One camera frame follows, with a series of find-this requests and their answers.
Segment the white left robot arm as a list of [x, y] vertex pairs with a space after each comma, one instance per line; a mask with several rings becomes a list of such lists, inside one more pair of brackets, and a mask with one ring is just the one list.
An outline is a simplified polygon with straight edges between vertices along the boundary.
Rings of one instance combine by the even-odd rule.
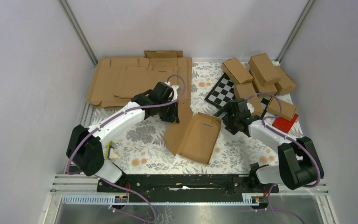
[[[122, 109], [96, 125], [76, 126], [66, 151], [69, 159], [67, 173], [94, 175], [107, 180], [113, 191], [122, 191], [126, 186], [123, 172], [105, 159], [103, 147], [117, 134], [155, 115], [164, 122], [179, 123], [178, 100], [183, 96], [178, 93], [179, 89], [170, 82], [158, 82], [153, 89], [135, 95]], [[76, 168], [70, 169], [70, 163]]]

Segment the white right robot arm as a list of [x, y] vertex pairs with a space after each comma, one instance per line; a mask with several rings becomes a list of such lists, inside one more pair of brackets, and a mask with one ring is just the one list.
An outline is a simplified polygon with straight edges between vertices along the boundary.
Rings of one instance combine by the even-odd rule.
[[278, 165], [251, 165], [250, 189], [261, 192], [270, 184], [284, 184], [291, 190], [317, 186], [324, 171], [313, 141], [306, 136], [294, 138], [268, 125], [260, 116], [251, 114], [250, 106], [244, 99], [231, 100], [214, 114], [222, 117], [225, 129], [231, 134], [242, 132], [278, 154]]

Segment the folded cardboard box on chessboard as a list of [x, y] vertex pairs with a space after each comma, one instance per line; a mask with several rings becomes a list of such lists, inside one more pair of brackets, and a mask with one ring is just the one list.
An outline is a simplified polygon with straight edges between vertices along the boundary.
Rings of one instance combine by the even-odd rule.
[[248, 99], [248, 106], [250, 107], [252, 116], [261, 116], [263, 113], [262, 105], [257, 97], [255, 89], [251, 83], [235, 85], [234, 95], [236, 99]]

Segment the folded cardboard box lower stack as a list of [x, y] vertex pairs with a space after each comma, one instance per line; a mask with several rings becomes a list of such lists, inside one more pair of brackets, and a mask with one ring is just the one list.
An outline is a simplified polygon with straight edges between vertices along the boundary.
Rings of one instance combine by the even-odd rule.
[[258, 81], [258, 79], [256, 78], [256, 76], [253, 74], [252, 70], [249, 70], [249, 73], [253, 77], [252, 85], [255, 89], [255, 92], [261, 93], [260, 95], [258, 95], [258, 98], [268, 98], [268, 97], [270, 97], [270, 95], [268, 93], [273, 94], [273, 95], [277, 94], [277, 89], [274, 84], [262, 86], [260, 84], [260, 82]]

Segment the folded cardboard box stack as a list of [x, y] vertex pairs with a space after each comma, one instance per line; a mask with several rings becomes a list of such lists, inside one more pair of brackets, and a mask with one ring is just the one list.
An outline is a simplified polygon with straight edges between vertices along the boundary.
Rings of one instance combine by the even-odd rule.
[[252, 85], [255, 89], [255, 92], [261, 93], [260, 95], [258, 95], [258, 98], [268, 98], [268, 97], [270, 97], [270, 95], [268, 93], [273, 94], [273, 95], [277, 94], [277, 89], [274, 84], [262, 86], [260, 84], [260, 82], [258, 81], [258, 79], [256, 78], [256, 76], [253, 74], [252, 70], [249, 70], [249, 73], [253, 77]]
[[251, 56], [248, 64], [262, 86], [276, 84], [281, 79], [277, 68], [266, 53]]

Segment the folded cardboard box top stack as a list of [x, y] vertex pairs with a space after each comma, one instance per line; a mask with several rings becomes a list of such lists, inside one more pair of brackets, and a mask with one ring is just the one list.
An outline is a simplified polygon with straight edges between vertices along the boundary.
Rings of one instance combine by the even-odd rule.
[[262, 86], [276, 84], [281, 79], [277, 68], [266, 53], [251, 56], [248, 64]]

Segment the black and white chessboard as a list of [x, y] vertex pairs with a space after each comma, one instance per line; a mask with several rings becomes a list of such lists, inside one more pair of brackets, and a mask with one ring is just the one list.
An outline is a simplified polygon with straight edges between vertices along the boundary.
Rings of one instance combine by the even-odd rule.
[[220, 109], [229, 100], [235, 99], [234, 88], [234, 83], [226, 73], [223, 73], [212, 90], [207, 94], [205, 100]]

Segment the stack of flat cardboard blanks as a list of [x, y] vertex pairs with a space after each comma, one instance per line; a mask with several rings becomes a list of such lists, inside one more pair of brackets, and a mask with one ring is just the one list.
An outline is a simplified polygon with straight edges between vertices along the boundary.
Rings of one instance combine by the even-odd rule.
[[158, 82], [169, 81], [186, 91], [181, 103], [191, 97], [193, 60], [182, 51], [144, 51], [144, 56], [101, 57], [88, 90], [87, 102], [95, 108], [125, 106], [132, 97], [153, 89]]

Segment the yellow green small object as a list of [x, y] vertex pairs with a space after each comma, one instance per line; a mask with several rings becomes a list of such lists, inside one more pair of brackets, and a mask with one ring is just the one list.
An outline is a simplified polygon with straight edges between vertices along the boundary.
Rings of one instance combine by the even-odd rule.
[[112, 160], [114, 159], [114, 157], [115, 157], [115, 153], [114, 153], [113, 141], [110, 141], [106, 147], [105, 158], [107, 160]]

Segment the right aluminium corner post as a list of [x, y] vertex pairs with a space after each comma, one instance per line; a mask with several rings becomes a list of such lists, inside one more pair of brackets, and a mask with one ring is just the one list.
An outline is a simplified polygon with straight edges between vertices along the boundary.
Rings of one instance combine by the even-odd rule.
[[294, 41], [298, 31], [300, 30], [301, 26], [303, 25], [304, 21], [306, 20], [309, 12], [312, 10], [312, 7], [314, 6], [316, 0], [307, 0], [303, 10], [301, 11], [295, 25], [293, 26], [285, 44], [283, 45], [280, 53], [275, 58], [276, 61], [281, 62], [283, 58], [285, 57], [288, 49], [290, 48], [292, 42]]

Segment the aluminium corner post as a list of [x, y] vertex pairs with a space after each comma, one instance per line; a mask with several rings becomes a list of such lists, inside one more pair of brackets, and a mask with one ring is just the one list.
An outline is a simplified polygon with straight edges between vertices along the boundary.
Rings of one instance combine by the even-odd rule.
[[77, 21], [77, 18], [67, 0], [58, 0], [58, 3], [60, 4], [64, 14], [66, 15], [69, 23], [71, 24], [76, 36], [78, 37], [81, 45], [83, 46], [87, 56], [91, 60], [91, 62], [94, 64], [94, 66], [97, 65], [97, 57], [92, 50], [91, 45], [89, 44], [86, 35], [84, 34], [79, 22]]
[[307, 0], [303, 10], [301, 11], [295, 25], [293, 26], [285, 44], [283, 45], [280, 53], [275, 58], [276, 61], [281, 62], [283, 58], [285, 57], [288, 49], [290, 48], [292, 42], [294, 41], [298, 31], [300, 30], [301, 26], [303, 25], [304, 21], [306, 20], [309, 12], [312, 10], [312, 7], [314, 6], [316, 0]]

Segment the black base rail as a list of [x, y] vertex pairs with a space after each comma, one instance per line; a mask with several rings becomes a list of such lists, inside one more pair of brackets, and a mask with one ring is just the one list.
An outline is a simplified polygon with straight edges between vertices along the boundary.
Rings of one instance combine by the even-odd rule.
[[147, 199], [148, 196], [157, 196], [169, 192], [193, 192], [196, 196], [211, 196], [212, 194], [222, 195], [254, 194], [264, 197], [271, 190], [278, 193], [279, 188], [272, 184], [260, 184], [256, 179], [248, 175], [234, 174], [203, 174], [203, 175], [140, 175], [124, 174], [117, 182], [116, 186], [111, 186], [103, 180], [97, 184], [98, 193], [123, 193], [137, 196], [138, 192]]

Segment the left aluminium corner post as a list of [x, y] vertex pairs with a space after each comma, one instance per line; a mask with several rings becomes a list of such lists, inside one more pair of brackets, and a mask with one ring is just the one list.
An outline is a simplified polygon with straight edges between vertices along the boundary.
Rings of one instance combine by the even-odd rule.
[[77, 21], [77, 18], [67, 0], [58, 0], [58, 3], [60, 4], [64, 14], [66, 15], [69, 23], [71, 24], [76, 36], [78, 37], [81, 45], [83, 46], [87, 56], [91, 60], [91, 62], [94, 64], [94, 66], [97, 65], [97, 57], [92, 50], [91, 45], [89, 44], [86, 35], [84, 34], [79, 22]]

